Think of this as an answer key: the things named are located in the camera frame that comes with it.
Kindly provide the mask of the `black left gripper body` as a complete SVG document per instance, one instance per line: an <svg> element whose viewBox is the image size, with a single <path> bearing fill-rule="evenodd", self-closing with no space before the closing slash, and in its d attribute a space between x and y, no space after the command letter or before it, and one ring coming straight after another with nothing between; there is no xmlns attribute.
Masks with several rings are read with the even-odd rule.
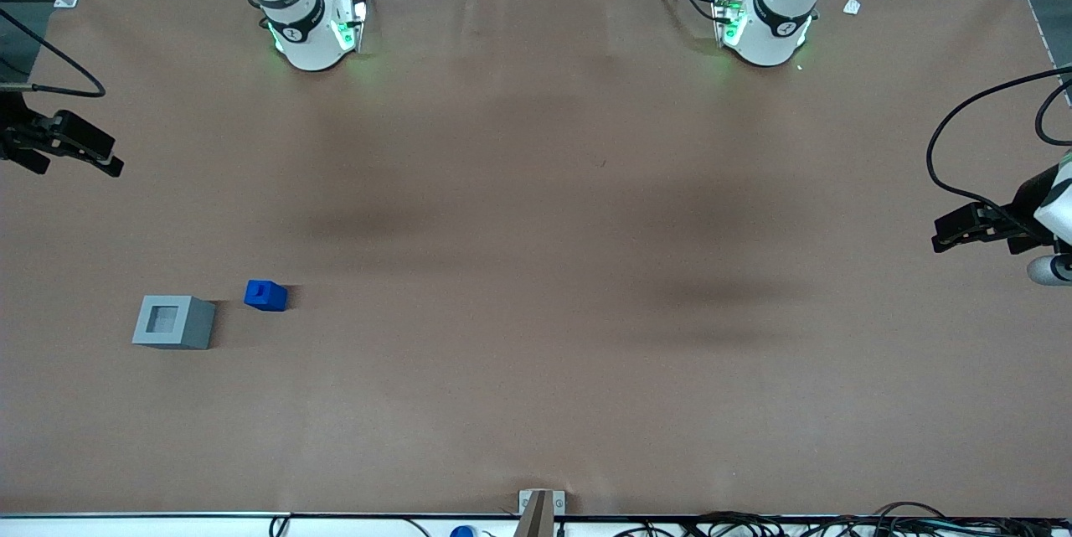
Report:
<svg viewBox="0 0 1072 537"><path fill-rule="evenodd" d="M1064 166L1054 164L1023 183L1008 211L1023 224L1008 239L1008 253L1049 247L1055 254L1064 254Z"/></svg>

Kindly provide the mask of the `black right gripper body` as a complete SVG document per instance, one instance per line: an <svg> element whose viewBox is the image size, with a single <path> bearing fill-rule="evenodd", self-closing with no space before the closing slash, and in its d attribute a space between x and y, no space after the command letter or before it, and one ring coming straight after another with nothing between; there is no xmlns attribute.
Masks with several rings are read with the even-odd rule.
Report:
<svg viewBox="0 0 1072 537"><path fill-rule="evenodd" d="M31 110L20 93L1 94L1 147L3 154L17 150L35 150L43 154L58 154L59 144L54 140L59 118Z"/></svg>

